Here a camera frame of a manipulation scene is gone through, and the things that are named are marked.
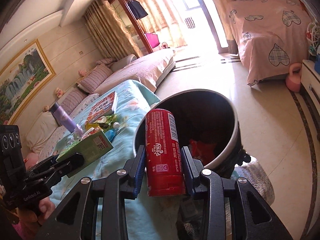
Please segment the left hand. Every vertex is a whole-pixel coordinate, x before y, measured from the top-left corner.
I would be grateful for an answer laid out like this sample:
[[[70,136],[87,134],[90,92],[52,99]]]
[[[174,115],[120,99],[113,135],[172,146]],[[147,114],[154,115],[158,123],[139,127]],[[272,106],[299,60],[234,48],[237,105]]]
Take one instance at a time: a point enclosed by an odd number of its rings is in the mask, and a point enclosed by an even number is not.
[[[37,211],[39,211],[39,215],[37,215],[31,209],[17,209],[17,214],[19,219],[27,226],[38,226],[43,225],[44,222],[49,218],[49,216],[55,210],[54,203],[46,197],[39,202]]]

